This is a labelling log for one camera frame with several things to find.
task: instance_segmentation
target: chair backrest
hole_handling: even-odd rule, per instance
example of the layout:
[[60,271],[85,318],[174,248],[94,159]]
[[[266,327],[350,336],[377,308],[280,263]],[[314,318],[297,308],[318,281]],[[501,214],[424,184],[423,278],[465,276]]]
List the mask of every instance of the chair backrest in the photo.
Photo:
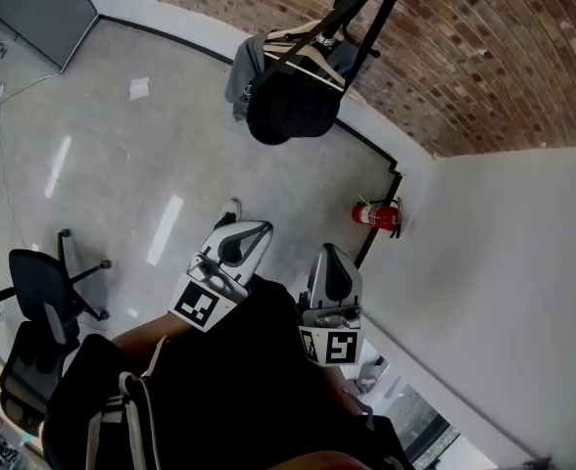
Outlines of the chair backrest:
[[14,249],[9,263],[16,299],[26,318],[47,322],[45,303],[57,311],[63,322],[81,313],[81,308],[72,300],[66,268],[59,261],[43,253]]
[[77,340],[58,345],[45,322],[21,324],[0,376],[1,405],[14,423],[31,433],[33,425],[44,419],[62,378],[64,360],[77,347]]

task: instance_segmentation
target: fire extinguisher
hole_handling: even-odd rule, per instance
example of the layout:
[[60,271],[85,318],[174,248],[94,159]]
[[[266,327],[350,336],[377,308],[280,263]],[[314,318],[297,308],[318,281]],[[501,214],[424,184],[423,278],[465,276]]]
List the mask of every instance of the fire extinguisher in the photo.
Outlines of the fire extinguisher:
[[402,233],[402,199],[398,198],[392,202],[396,207],[374,205],[383,204],[383,200],[358,202],[351,211],[351,217],[358,224],[367,224],[375,228],[388,230],[392,232],[390,234],[391,238],[393,236],[399,238]]

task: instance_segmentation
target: gray floor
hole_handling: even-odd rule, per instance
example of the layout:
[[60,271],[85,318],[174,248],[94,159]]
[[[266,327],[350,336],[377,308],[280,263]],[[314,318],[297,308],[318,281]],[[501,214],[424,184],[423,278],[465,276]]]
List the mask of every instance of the gray floor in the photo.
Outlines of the gray floor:
[[[20,50],[0,63],[8,94],[49,73]],[[129,82],[144,76],[150,96],[129,101]],[[72,272],[114,262],[81,283],[85,298],[112,316],[85,319],[90,325],[116,335],[163,314],[231,196],[242,200],[245,218],[273,223],[259,274],[293,290],[305,283],[321,243],[358,253],[366,229],[352,223],[352,204],[358,194],[385,194],[388,164],[336,127],[277,148],[257,143],[223,100],[227,76],[227,66],[202,53],[100,22],[64,75],[6,97],[0,159],[24,244],[54,255],[56,232],[67,227]],[[67,157],[47,198],[65,140]],[[173,195],[183,206],[154,266],[147,253]],[[17,225],[0,165],[0,288],[11,282],[7,254],[23,243]]]

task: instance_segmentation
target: paper on floor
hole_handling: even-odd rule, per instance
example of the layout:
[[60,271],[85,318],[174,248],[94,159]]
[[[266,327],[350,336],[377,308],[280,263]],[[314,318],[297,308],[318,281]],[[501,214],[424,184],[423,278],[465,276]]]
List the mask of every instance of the paper on floor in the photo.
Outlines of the paper on floor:
[[145,98],[149,95],[149,77],[135,78],[129,85],[129,101]]

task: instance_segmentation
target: sneaker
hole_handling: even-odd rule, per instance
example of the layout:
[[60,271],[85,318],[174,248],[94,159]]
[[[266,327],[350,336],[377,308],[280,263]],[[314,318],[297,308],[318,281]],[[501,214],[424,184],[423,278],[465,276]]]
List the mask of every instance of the sneaker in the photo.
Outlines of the sneaker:
[[240,204],[238,199],[229,199],[224,203],[220,209],[219,219],[223,219],[229,213],[236,216],[236,221],[240,220],[240,216],[242,215],[242,204]]

